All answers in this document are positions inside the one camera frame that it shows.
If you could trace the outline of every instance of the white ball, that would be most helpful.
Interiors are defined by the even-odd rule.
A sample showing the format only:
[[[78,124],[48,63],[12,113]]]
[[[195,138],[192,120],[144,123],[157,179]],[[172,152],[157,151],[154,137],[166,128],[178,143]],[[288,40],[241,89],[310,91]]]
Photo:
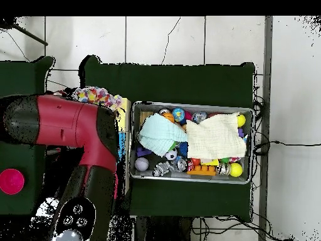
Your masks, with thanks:
[[[144,157],[140,157],[135,161],[135,167],[140,172],[146,171],[148,166],[149,166],[149,162]]]
[[[177,157],[177,149],[174,148],[174,149],[170,150],[169,152],[165,153],[165,157],[167,160],[170,160],[170,161],[175,160]]]

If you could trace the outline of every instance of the orange lego brick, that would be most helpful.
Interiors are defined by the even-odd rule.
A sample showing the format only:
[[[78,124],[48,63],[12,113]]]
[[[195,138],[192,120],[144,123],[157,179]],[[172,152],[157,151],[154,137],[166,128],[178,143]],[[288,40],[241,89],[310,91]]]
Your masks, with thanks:
[[[201,174],[203,176],[215,176],[215,167],[214,166],[206,166],[206,165],[198,165],[195,166],[193,170],[187,171],[188,174]]]

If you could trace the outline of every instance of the towel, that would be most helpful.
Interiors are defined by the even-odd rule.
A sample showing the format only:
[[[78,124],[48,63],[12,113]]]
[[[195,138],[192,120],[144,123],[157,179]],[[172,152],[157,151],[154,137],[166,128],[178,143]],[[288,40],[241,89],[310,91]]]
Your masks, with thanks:
[[[188,158],[244,157],[246,144],[238,135],[238,115],[218,114],[198,125],[187,120]]]
[[[174,141],[187,141],[187,134],[170,120],[154,114],[146,118],[138,140],[143,147],[163,157]]]

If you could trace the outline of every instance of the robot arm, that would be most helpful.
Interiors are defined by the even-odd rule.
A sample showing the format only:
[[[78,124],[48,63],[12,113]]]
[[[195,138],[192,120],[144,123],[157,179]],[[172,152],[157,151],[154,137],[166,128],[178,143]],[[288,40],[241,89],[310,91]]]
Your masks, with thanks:
[[[106,241],[118,146],[113,112],[54,95],[22,96],[7,106],[3,124],[21,144],[84,147],[54,215],[50,241],[63,232]]]

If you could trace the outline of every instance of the orange ball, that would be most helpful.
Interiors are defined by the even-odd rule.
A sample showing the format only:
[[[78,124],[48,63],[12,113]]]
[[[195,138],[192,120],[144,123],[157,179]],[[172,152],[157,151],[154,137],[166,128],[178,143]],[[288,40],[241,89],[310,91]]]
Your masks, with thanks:
[[[171,113],[165,113],[165,114],[163,114],[163,117],[167,118],[172,123],[175,123],[174,116]]]

